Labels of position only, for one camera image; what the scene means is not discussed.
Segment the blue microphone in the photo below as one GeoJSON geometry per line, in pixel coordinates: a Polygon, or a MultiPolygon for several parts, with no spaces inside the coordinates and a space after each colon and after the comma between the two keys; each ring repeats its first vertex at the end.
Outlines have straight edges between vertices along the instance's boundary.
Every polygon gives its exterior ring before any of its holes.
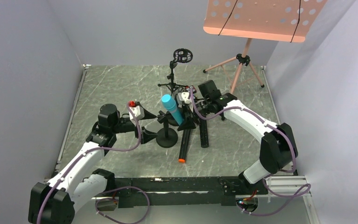
{"type": "Polygon", "coordinates": [[[165,94],[162,96],[161,102],[163,107],[172,115],[174,120],[180,126],[183,123],[184,119],[180,110],[178,109],[178,106],[174,98],[169,94],[165,94]]]}

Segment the black round-base mic stand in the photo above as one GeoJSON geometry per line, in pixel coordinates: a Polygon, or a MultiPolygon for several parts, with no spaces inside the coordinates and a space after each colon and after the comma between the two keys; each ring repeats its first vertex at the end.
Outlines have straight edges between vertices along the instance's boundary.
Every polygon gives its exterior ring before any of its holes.
{"type": "Polygon", "coordinates": [[[172,116],[169,113],[164,113],[163,111],[158,112],[157,121],[163,125],[163,128],[158,131],[156,142],[163,148],[171,148],[178,141],[178,134],[174,129],[169,127],[168,121],[171,118],[172,116]]]}

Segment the black microphone orange end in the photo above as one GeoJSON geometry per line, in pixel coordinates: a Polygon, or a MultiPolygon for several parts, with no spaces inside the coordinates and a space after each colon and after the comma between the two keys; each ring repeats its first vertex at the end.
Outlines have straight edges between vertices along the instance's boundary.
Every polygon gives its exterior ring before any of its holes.
{"type": "Polygon", "coordinates": [[[181,145],[180,145],[180,151],[179,151],[179,157],[178,162],[179,163],[185,163],[187,158],[187,152],[188,152],[188,145],[189,140],[191,136],[192,130],[187,129],[183,131],[182,139],[181,139],[181,145]]]}

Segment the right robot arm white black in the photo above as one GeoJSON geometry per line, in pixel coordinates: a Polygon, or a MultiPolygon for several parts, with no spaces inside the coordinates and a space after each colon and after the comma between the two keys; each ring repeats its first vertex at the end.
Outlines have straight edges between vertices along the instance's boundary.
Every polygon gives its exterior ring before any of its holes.
{"type": "Polygon", "coordinates": [[[194,96],[193,86],[179,91],[176,100],[182,111],[175,110],[179,130],[194,128],[202,121],[220,116],[251,134],[260,143],[259,159],[245,169],[239,178],[256,184],[277,172],[285,172],[289,163],[296,164],[298,151],[290,125],[277,124],[246,107],[232,93],[222,94],[213,80],[199,85],[202,97],[194,96]]]}

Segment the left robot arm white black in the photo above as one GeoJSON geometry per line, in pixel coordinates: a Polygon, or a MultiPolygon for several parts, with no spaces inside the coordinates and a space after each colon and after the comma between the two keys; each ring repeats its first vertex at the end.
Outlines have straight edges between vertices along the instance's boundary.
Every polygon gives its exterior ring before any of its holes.
{"type": "Polygon", "coordinates": [[[117,141],[118,133],[133,132],[137,145],[157,137],[139,124],[157,116],[140,102],[127,104],[128,116],[120,115],[114,104],[101,106],[97,121],[76,156],[46,183],[36,183],[30,194],[28,221],[32,224],[70,224],[75,214],[94,196],[116,187],[114,173],[97,169],[86,174],[117,141]]]}

